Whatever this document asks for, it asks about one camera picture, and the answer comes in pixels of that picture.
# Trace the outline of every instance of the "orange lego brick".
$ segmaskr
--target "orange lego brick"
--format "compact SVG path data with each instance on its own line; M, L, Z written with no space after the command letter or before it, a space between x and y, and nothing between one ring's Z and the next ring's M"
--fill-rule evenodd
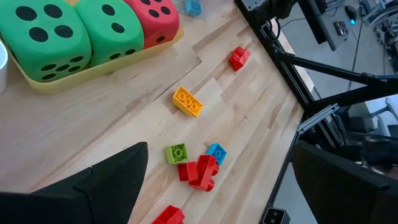
M199 117L203 109L203 104L182 86L175 92L172 101L176 107L188 116Z

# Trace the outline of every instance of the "wooden tabletop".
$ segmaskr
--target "wooden tabletop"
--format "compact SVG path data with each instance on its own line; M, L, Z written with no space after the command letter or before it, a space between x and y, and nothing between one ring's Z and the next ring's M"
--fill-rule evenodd
M212 21L180 20L185 36L163 54L56 95L36 93L10 63L0 190L40 189L146 141L146 179L129 223L150 223L169 204L188 224L258 222L303 110L233 3ZM234 72L228 57L239 45L251 56ZM204 104L198 118L172 104L180 85ZM228 152L211 192L180 182L168 165L165 148L182 142L191 161L214 142Z

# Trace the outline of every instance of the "floor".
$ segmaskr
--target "floor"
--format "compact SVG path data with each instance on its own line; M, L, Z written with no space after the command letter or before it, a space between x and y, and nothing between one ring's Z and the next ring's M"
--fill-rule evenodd
M346 4L358 7L358 0L346 0ZM357 39L361 22L357 22L349 39L335 52L332 52L327 42L318 45L310 26L304 18L298 4L293 6L290 16L280 21L283 33L289 40L295 53L302 58L332 66L353 69ZM377 42L373 29L363 25L358 47L355 72L368 72L375 75L392 75L394 71L384 55L382 45ZM315 84L314 98L325 98L362 86L360 83L350 82L323 73L307 70ZM277 194L274 206L283 208L290 215L290 223L317 223L294 176L293 168L289 165Z
M358 7L358 0L346 0L346 4ZM348 40L335 52L332 52L328 43L318 44L313 36L310 26L305 19L292 21L292 19L304 18L303 12L298 4L292 8L290 16L280 20L282 31L295 50L297 56L329 64L332 66L352 70L359 28L361 22L357 22ZM355 72L367 72L375 75L392 75L394 71L390 66L387 55L384 57L384 49L377 42L376 35L371 27L363 25L359 41ZM307 70L315 84L313 92L316 98L325 98L348 90L362 87L360 83L351 83L342 78L333 77L324 73Z

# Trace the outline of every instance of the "lego brick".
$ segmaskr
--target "lego brick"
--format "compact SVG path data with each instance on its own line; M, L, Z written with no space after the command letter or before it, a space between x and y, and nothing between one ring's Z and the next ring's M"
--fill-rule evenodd
M220 166L216 163L216 165L214 166L213 173L211 175L218 174L218 171L220 171Z
M248 49L244 50L241 47L237 47L229 58L229 62L234 71L238 71L247 62L250 56Z
M206 154L213 155L217 159L217 164L218 165L222 165L222 163L224 162L224 159L225 159L225 157L227 155L227 153L224 150L224 148L218 143L212 144L207 149Z
M201 14L200 1L186 0L185 1L185 10L187 11L187 14L189 14L191 16L199 16Z
M193 181L198 178L197 163L187 162L183 164L178 164L178 174L180 176L180 181Z
M188 116L198 117L203 109L203 104L182 86L175 92L172 101L176 107Z
M181 224L184 218L181 209L169 205L152 224Z
M213 175L216 158L212 155L201 155L197 164L197 171L199 173L197 180L189 182L189 185L204 191L211 191L214 187L214 180L211 179Z
M187 148L185 144L178 144L166 148L167 162L176 164L188 160Z

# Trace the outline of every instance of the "green lego brick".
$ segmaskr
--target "green lego brick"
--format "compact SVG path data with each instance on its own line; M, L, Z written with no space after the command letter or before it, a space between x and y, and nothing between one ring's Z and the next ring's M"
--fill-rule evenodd
M166 148L167 162L177 164L188 160L187 148L185 144L178 144Z

